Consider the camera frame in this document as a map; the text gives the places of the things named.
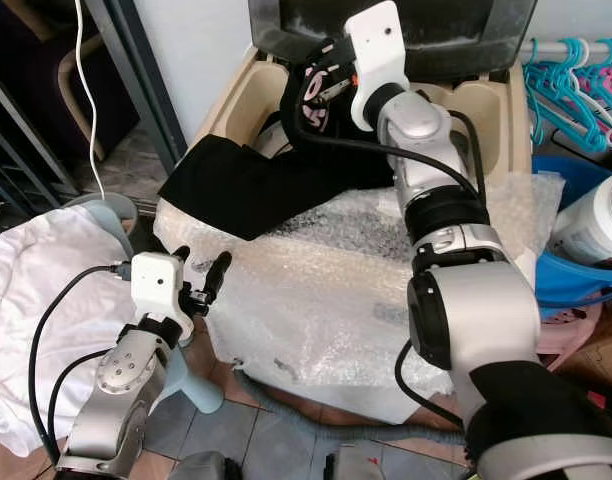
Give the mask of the grey robot right foot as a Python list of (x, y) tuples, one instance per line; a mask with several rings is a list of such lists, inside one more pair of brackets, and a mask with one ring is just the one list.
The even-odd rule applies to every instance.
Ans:
[(343, 444), (326, 457), (325, 480), (385, 480), (378, 457), (358, 445)]

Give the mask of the white garment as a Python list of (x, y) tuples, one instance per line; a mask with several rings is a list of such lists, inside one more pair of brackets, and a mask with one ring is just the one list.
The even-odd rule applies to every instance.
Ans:
[[(26, 457), (41, 447), (30, 412), (28, 365), (38, 320), (70, 280), (92, 266), (127, 260), (119, 239), (85, 207), (53, 210), (0, 234), (0, 445)], [(113, 347), (132, 321), (131, 284), (113, 273), (86, 276), (47, 320), (36, 356), (38, 411), (59, 372)]]

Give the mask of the dark grey washer lid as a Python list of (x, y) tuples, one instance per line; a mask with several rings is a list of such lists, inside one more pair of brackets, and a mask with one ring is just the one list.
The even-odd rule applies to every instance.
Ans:
[[(274, 58), (303, 63), (325, 38), (343, 37), (353, 14), (382, 0), (247, 0), (252, 44)], [(536, 0), (393, 0), (414, 81), (447, 81), (506, 70)]]

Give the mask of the blue plastic basin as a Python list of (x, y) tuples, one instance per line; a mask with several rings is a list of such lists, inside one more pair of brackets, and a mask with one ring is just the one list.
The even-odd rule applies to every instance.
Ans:
[[(552, 155), (533, 156), (533, 172), (556, 174), (565, 180), (559, 197), (559, 212), (612, 175), (611, 170), (579, 157)], [(558, 312), (559, 307), (588, 305), (588, 297), (603, 289), (612, 291), (612, 270), (576, 264), (549, 250), (536, 261), (536, 298), (545, 316)]]

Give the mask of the pink plastic item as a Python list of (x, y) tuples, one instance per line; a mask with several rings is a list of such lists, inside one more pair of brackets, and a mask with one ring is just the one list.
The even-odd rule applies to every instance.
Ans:
[(539, 355), (571, 355), (597, 328), (603, 306), (572, 307), (543, 321), (536, 352)]

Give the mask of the grey robot left foot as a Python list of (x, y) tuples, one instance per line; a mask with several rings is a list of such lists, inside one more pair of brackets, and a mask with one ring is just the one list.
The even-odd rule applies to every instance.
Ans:
[(227, 458), (205, 451), (178, 460), (166, 480), (227, 480)]

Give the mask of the grey metal door frame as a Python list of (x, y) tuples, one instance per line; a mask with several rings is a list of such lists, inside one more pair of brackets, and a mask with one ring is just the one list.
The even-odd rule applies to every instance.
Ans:
[(82, 0), (110, 52), (120, 79), (149, 133), (166, 173), (187, 151), (145, 23), (134, 0)]

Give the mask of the grey robot foot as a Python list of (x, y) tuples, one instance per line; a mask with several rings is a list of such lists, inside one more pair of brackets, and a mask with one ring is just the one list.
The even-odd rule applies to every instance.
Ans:
[(205, 451), (178, 460), (166, 480), (227, 480), (227, 458)]
[(343, 444), (326, 457), (325, 480), (385, 480), (378, 457), (358, 445)]

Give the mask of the white foam sheet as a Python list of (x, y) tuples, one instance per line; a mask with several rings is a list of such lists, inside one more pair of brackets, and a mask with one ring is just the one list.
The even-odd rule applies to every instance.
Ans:
[(412, 401), (397, 387), (300, 387), (291, 381), (271, 380), (269, 374), (246, 372), (239, 365), (219, 361), (210, 371), (209, 379), (222, 387), (229, 401), (268, 408), (259, 399), (254, 399), (250, 390), (238, 384), (234, 379), (237, 372), (257, 381), (269, 396), (320, 422), (337, 425), (411, 422), (439, 430), (458, 430), (451, 422)]

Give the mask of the clear bubble wrap sheet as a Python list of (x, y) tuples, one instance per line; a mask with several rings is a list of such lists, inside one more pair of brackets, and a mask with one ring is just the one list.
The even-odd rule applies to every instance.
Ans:
[[(536, 260), (556, 224), (565, 180), (556, 174), (503, 172), (486, 178), (490, 224), (508, 260), (534, 291)], [(188, 282), (205, 280), (223, 251), (232, 265), (206, 316), (220, 360), (236, 360), (271, 380), (300, 387), (396, 387), (394, 364), (410, 338), (407, 284), (416, 248), (405, 229), (396, 188), (352, 189), (252, 239), (233, 236), (158, 201), (154, 234), (168, 250), (191, 248), (184, 270)], [(490, 364), (526, 355), (483, 352), (489, 340), (522, 338), (535, 343), (538, 320), (499, 320), (516, 305), (483, 287), (451, 287), (483, 303), (467, 314), (488, 326), (467, 326), (463, 349), (472, 362)]]

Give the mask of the black garment with pink print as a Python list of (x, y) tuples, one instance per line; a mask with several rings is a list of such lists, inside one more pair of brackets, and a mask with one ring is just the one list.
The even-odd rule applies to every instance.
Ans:
[(376, 140), (353, 123), (352, 86), (333, 101), (311, 100), (311, 56), (291, 65), (279, 109), (270, 115), (286, 133), (289, 150), (265, 156), (206, 134), (166, 179), (161, 200), (252, 241), (344, 192), (392, 187), (387, 157), (352, 146)]

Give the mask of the curved wooden chair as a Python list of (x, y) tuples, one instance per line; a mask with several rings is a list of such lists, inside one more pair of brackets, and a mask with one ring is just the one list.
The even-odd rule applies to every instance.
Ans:
[(54, 84), (56, 91), (56, 123), (65, 137), (69, 150), (87, 155), (88, 134), (91, 133), (91, 106), (82, 86), (76, 59), (76, 29), (70, 27), (50, 42), (55, 49)]

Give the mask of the teal plastic clothes hanger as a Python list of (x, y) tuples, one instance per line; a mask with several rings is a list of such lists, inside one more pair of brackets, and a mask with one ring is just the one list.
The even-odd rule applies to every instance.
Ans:
[(612, 37), (526, 41), (520, 65), (533, 145), (561, 133), (589, 154), (612, 152), (612, 106), (591, 91), (591, 69), (609, 59)]

